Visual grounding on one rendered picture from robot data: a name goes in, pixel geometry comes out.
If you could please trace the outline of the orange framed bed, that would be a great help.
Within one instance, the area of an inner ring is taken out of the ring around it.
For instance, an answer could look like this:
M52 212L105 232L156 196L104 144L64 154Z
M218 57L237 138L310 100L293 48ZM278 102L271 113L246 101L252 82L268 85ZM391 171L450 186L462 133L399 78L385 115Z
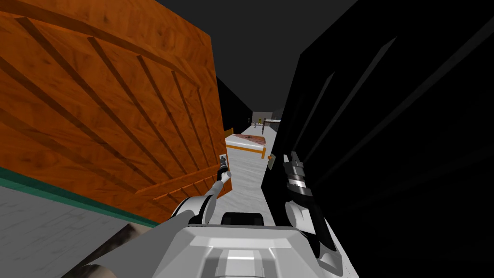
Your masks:
M259 153L261 159L266 155L266 139L262 136L235 134L233 128L224 131L227 148Z

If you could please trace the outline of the orange wooden door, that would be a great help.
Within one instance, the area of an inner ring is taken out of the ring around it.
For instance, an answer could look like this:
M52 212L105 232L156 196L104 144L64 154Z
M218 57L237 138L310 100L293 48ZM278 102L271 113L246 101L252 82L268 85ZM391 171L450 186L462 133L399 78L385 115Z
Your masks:
M201 29L156 0L0 0L0 185L164 222L226 152Z

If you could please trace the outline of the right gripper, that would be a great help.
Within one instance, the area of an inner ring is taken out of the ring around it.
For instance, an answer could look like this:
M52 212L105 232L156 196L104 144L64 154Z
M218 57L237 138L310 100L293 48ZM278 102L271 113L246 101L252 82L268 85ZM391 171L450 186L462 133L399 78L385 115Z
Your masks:
M283 163L285 163L285 173L287 175L305 177L304 166L302 161L298 158L295 151L291 152L291 161L289 157L284 154L283 155Z

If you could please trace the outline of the black panelled door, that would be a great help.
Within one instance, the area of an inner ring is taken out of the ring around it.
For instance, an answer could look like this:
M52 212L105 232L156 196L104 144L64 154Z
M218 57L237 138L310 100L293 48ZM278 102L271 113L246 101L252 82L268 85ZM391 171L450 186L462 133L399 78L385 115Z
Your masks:
M300 55L283 156L361 278L494 278L494 0L357 0Z

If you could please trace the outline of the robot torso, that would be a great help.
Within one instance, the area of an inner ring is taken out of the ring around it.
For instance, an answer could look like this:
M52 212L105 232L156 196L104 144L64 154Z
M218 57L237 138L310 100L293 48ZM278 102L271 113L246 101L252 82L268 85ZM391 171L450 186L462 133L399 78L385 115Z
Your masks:
M300 231L284 226L189 225L152 278L324 278Z

